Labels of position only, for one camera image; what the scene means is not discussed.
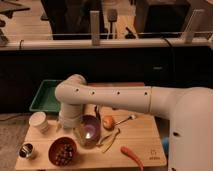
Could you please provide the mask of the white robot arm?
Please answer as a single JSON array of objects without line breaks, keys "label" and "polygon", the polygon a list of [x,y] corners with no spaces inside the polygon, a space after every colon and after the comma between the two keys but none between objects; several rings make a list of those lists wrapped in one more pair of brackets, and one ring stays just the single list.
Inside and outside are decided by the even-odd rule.
[{"label": "white robot arm", "polygon": [[59,118],[73,128],[81,107],[97,104],[170,121],[168,171],[213,171],[213,89],[153,86],[90,86],[74,74],[55,89]]}]

